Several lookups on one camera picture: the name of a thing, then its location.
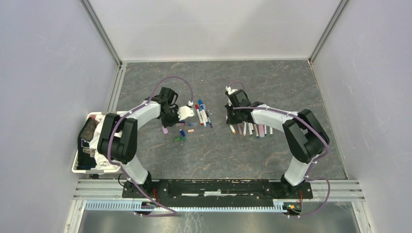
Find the white wall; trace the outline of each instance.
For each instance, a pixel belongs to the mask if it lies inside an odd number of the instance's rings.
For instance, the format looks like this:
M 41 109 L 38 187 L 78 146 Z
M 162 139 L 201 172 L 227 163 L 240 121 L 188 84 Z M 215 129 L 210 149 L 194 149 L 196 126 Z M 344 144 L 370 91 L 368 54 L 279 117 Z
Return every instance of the white wall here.
M 0 231 L 62 232 L 86 114 L 116 65 L 78 0 L 0 2 Z
M 351 1 L 314 62 L 376 232 L 412 232 L 412 1 Z
M 339 0 L 91 0 L 122 60 L 308 58 Z

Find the gray stone surface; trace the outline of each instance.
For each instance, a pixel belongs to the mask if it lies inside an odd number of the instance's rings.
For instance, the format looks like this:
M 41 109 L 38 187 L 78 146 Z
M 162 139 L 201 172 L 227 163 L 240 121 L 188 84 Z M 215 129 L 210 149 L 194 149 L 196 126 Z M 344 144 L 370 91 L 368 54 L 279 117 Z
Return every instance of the gray stone surface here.
M 152 120 L 138 132 L 137 156 L 153 178 L 275 178 L 289 166 L 292 154 L 282 132 L 272 137 L 233 134 L 225 123 L 225 86 L 241 81 L 249 99 L 290 111 L 308 108 L 314 112 L 331 139 L 331 154 L 315 165 L 311 177 L 345 178 L 316 80 L 307 61 L 216 61 L 129 63 L 124 76 L 117 110 L 140 104 L 163 77 L 177 75 L 193 86 L 194 100 L 201 99 L 213 128 L 198 125 L 186 133 L 187 141 L 174 142 L 179 129 L 171 127 L 164 135 L 159 120 Z M 179 94 L 177 104 L 187 104 L 188 86 L 178 79 L 165 81 Z M 198 117 L 189 119 L 198 122 Z

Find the black mounting plate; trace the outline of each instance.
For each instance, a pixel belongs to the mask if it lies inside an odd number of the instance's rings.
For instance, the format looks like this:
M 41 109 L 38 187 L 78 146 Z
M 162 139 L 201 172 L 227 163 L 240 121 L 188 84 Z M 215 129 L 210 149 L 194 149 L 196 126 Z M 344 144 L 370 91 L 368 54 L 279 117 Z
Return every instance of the black mounting plate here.
M 282 185 L 270 180 L 152 180 L 160 203 L 173 207 L 272 207 L 273 199 L 296 200 L 300 191 L 303 199 L 313 198 L 308 182 L 289 194 L 285 194 Z M 222 195 L 233 196 L 216 196 L 218 190 Z M 122 197 L 144 198 L 130 182 L 124 184 Z

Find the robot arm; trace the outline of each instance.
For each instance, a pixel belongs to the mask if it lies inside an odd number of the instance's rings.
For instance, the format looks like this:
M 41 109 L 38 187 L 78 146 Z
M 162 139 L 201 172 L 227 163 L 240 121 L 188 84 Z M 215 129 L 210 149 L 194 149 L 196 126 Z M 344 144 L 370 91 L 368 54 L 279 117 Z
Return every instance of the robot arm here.
M 245 121 L 266 125 L 285 133 L 293 157 L 281 181 L 286 181 L 291 188 L 301 184 L 312 160 L 325 149 L 322 142 L 311 131 L 304 132 L 306 127 L 293 117 L 268 111 L 268 109 L 273 110 L 273 108 L 262 102 L 251 103 L 243 90 L 226 87 L 226 94 L 229 98 L 226 105 L 228 116 L 226 123 L 239 124 Z M 252 107 L 255 109 L 236 109 L 237 107 Z M 329 144 L 327 134 L 310 110 L 305 109 L 301 112 L 278 111 L 300 117 Z
M 161 120 L 163 127 L 170 127 L 174 124 L 194 116 L 194 111 L 189 106 L 178 107 L 175 102 L 178 94 L 170 88 L 163 87 L 160 94 L 153 97 L 152 101 L 148 102 L 147 98 L 141 105 L 137 107 L 137 111 L 129 113 L 129 116 L 120 124 L 117 130 L 122 131 L 121 137 L 114 137 L 111 155 L 112 159 L 120 162 L 122 169 L 135 180 L 138 184 L 145 184 L 151 179 L 150 173 L 141 165 L 139 159 L 135 156 L 137 151 L 137 131 L 141 126 L 149 120 L 158 118 Z M 120 118 L 127 113 L 120 115 L 106 115 L 102 133 L 99 138 L 97 150 L 99 153 L 107 157 L 110 135 L 116 123 Z

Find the white cloth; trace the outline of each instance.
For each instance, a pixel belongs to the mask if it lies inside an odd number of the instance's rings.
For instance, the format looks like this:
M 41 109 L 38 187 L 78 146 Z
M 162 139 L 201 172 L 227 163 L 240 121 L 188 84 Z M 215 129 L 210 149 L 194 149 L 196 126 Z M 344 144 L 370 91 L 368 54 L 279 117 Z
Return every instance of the white cloth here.
M 109 169 L 118 169 L 119 166 L 117 165 L 112 165 L 109 163 L 109 161 L 106 159 L 106 157 L 102 154 L 99 154 L 97 152 L 97 144 L 99 142 L 100 138 L 100 133 L 102 132 L 102 127 L 103 127 L 103 121 L 104 121 L 105 115 L 96 115 L 95 120 L 99 122 L 99 124 L 96 126 L 96 130 L 94 131 L 93 139 L 89 143 L 90 149 L 94 149 L 94 159 L 96 160 L 96 167 L 93 169 L 98 169 L 98 170 L 109 170 Z M 115 133 L 116 137 L 121 137 L 121 132 L 120 133 Z

